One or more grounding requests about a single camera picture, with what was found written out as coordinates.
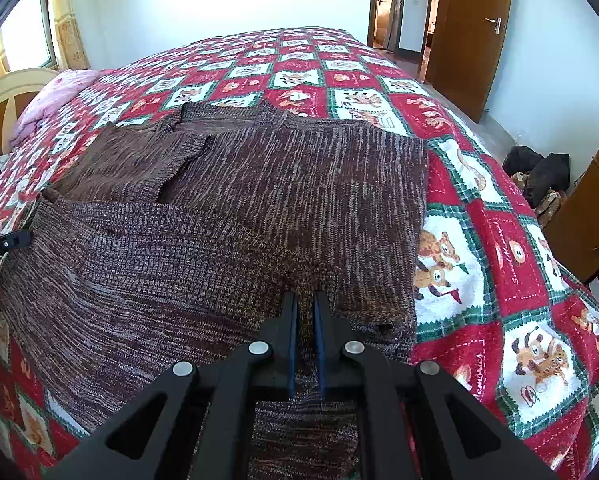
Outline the brown knitted sweater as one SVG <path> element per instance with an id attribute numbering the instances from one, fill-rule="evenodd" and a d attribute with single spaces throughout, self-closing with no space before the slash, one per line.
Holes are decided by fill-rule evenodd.
<path id="1" fill-rule="evenodd" d="M 0 315 L 93 436 L 174 363 L 226 362 L 298 301 L 297 396 L 257 405 L 249 479 L 342 479 L 348 402 L 317 393 L 313 297 L 388 356 L 414 344 L 429 150 L 361 119 L 188 103 L 108 126 L 30 211 L 0 269 Z"/>

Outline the black clothes pile on floor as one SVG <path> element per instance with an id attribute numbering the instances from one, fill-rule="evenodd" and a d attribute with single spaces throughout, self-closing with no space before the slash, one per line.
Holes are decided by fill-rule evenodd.
<path id="1" fill-rule="evenodd" d="M 569 155 L 542 156 L 527 146 L 515 145 L 502 167 L 534 211 L 539 226 L 545 228 L 567 199 L 571 184 Z"/>

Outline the red patchwork bed quilt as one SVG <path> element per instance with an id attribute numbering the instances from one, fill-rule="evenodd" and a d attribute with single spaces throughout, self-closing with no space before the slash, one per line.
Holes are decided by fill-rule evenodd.
<path id="1" fill-rule="evenodd" d="M 268 101 L 365 119 L 429 144 L 415 361 L 455 375 L 562 479 L 599 460 L 599 302 L 551 254 L 531 208 L 471 128 L 379 52 L 324 27 L 197 40 L 109 70 L 16 148 L 0 175 L 0 234 L 110 122 L 188 102 Z"/>

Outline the cream wooden headboard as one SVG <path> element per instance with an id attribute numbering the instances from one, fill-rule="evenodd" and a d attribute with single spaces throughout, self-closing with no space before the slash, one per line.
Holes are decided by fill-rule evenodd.
<path id="1" fill-rule="evenodd" d="M 28 68 L 0 77 L 0 154 L 11 151 L 8 136 L 13 132 L 18 116 L 56 75 L 56 70 Z"/>

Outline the pink pillow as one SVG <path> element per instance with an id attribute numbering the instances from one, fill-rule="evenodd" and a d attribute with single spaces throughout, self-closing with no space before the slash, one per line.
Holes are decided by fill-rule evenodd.
<path id="1" fill-rule="evenodd" d="M 30 101 L 17 122 L 8 140 L 11 147 L 18 145 L 37 130 L 38 122 L 48 119 L 62 106 L 101 76 L 101 70 L 64 70 L 56 75 Z"/>

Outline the brown wooden desk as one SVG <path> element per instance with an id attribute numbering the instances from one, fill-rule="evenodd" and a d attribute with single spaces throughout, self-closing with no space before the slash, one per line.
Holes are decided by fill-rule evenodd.
<path id="1" fill-rule="evenodd" d="M 543 234 L 557 261 L 581 282 L 599 274 L 599 148 Z"/>

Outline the brown wooden door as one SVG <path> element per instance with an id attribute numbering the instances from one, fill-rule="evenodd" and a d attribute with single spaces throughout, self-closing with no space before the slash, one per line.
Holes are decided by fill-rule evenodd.
<path id="1" fill-rule="evenodd" d="M 439 0 L 426 80 L 481 119 L 505 42 L 511 0 Z"/>

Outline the window with dark frame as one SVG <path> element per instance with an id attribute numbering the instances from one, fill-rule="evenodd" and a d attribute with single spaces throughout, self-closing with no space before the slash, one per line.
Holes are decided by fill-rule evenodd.
<path id="1" fill-rule="evenodd" d="M 0 28 L 0 77 L 39 67 L 57 68 L 49 0 L 19 0 Z"/>

